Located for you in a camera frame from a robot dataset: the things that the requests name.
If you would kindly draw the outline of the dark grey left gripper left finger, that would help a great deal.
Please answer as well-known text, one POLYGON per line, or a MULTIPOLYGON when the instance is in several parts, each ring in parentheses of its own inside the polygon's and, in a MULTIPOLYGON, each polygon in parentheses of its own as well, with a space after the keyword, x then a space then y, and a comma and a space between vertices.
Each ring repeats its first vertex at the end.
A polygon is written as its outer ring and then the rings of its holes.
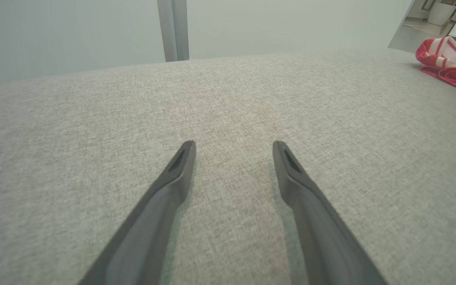
POLYGON ((195 141, 185 141, 80 280, 81 285, 159 284, 176 211, 189 193, 195 157, 195 141))

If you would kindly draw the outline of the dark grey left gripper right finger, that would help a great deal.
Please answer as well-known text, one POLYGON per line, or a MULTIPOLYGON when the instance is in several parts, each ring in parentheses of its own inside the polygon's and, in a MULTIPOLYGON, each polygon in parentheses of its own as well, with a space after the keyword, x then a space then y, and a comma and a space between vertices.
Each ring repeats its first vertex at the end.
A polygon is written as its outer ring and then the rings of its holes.
POLYGON ((293 211, 310 285, 387 282, 284 141, 273 143, 281 198, 293 211))

